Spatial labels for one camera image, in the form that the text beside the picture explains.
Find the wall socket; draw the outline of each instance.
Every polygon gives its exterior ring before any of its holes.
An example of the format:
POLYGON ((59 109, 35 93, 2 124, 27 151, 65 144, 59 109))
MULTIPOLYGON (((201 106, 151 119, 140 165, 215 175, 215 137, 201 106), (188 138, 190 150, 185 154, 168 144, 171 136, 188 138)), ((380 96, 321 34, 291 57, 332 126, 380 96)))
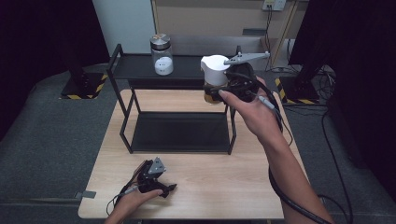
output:
POLYGON ((264 0, 262 4, 262 10, 269 11, 271 9, 273 11, 282 11, 285 8, 286 0, 264 0))

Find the person's right hand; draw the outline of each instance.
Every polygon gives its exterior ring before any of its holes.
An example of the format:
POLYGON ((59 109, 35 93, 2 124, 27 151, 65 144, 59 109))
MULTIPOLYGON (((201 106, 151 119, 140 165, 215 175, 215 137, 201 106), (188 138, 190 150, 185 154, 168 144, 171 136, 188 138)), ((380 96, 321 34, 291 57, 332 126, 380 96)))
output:
MULTIPOLYGON (((257 79, 265 85, 262 78, 257 77, 257 79)), ((259 89, 257 94, 267 98, 266 93, 262 89, 259 89)), ((282 134, 276 122, 276 115, 258 97, 252 102, 246 103, 228 91, 219 91, 219 95, 229 106, 232 106, 239 112, 247 127, 260 141, 266 142, 275 134, 282 134)))

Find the black curtain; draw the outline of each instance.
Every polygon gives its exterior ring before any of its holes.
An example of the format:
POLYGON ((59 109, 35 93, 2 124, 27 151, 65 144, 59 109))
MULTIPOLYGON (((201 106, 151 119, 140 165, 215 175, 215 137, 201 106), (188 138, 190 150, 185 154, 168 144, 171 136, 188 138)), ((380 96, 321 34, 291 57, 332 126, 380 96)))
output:
POLYGON ((312 52, 318 45, 325 46, 322 63, 317 65, 326 63, 335 71, 332 101, 341 113, 334 114, 334 120, 344 122, 336 124, 339 132, 350 133, 351 139, 345 140, 354 143, 346 144, 346 150, 356 147, 396 201, 395 11, 395 1, 311 0, 290 63, 304 65, 315 57, 312 52), (320 41, 322 32, 328 37, 326 42, 320 41))
POLYGON ((60 45, 79 66, 108 62, 92 0, 0 1, 0 140, 33 86, 70 69, 60 45))

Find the glass jar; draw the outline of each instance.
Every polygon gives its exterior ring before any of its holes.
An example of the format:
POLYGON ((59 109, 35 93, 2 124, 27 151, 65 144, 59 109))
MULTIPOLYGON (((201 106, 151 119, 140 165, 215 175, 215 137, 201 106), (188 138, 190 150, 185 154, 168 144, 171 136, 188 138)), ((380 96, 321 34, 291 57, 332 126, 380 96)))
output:
POLYGON ((150 39, 150 45, 155 72, 161 76, 171 74, 173 72, 173 57, 169 35, 154 35, 150 39))

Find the metal lid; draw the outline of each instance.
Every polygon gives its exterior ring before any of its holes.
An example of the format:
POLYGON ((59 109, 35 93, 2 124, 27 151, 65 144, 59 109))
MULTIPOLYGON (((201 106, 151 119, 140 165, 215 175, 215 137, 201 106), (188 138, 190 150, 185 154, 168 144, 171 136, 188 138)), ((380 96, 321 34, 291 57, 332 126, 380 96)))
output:
POLYGON ((156 50, 169 49, 171 47, 171 37, 169 35, 154 35, 149 42, 151 48, 156 50))

